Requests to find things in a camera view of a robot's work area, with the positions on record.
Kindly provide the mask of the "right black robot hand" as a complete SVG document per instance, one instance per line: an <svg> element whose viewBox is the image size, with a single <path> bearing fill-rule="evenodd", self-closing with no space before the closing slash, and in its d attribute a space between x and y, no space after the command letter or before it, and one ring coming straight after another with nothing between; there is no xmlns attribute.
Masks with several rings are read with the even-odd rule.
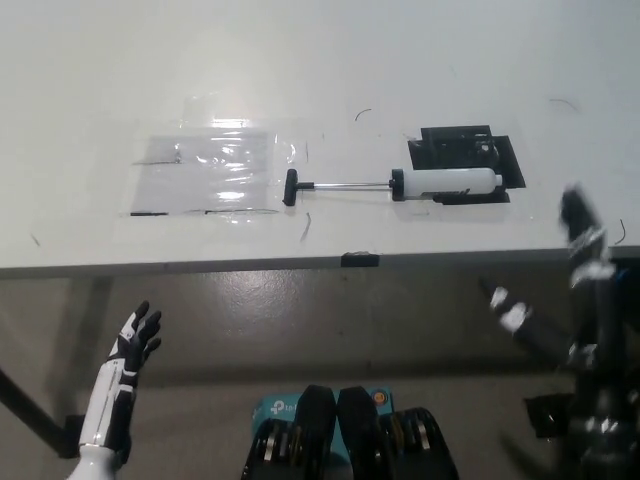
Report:
<svg viewBox="0 0 640 480"><path fill-rule="evenodd" d="M574 331L562 329L504 286L482 279L481 291L499 325L529 352L576 371L613 368L619 361L616 349L623 330L616 318L617 268L609 254L606 229L577 186L564 191L560 220L567 233Z"/></svg>

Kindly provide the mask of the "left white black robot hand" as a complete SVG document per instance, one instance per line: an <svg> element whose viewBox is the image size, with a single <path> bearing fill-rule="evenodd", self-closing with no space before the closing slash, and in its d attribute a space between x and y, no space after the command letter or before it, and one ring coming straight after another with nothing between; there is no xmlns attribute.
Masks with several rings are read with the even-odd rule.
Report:
<svg viewBox="0 0 640 480"><path fill-rule="evenodd" d="M141 371L161 344L161 313L143 301L127 318L96 377L79 444L122 451L129 429Z"/></svg>

